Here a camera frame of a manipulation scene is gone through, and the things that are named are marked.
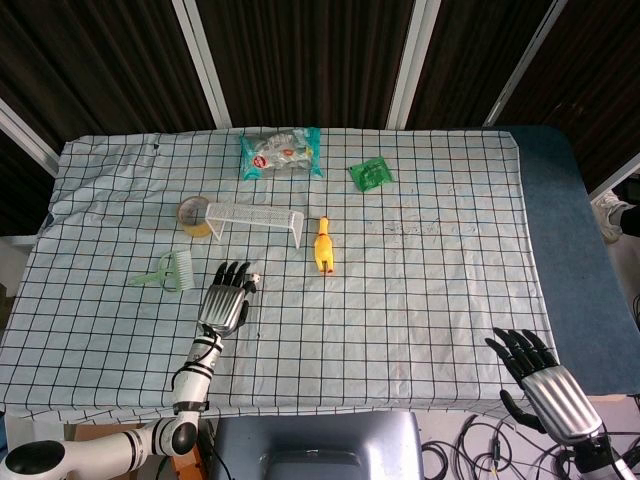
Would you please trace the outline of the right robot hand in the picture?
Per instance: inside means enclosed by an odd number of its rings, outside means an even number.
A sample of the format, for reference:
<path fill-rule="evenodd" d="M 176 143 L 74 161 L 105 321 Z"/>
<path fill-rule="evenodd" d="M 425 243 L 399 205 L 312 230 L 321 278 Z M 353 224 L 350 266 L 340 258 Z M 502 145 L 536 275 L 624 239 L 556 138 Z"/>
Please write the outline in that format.
<path fill-rule="evenodd" d="M 533 409 L 518 407 L 512 395 L 500 391 L 500 398 L 519 424 L 548 434 L 564 446 L 595 438 L 603 421 L 571 372 L 560 365 L 551 350 L 530 330 L 495 327 L 486 344 L 502 360 Z"/>

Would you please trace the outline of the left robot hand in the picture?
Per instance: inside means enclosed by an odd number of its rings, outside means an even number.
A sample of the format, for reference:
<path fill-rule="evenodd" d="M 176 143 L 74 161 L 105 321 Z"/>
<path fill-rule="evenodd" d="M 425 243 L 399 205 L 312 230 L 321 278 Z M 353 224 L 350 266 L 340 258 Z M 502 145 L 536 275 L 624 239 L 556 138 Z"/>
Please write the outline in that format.
<path fill-rule="evenodd" d="M 218 267 L 199 310 L 198 323 L 205 335 L 225 338 L 245 324 L 250 297 L 257 291 L 248 274 L 250 266 L 235 261 Z"/>

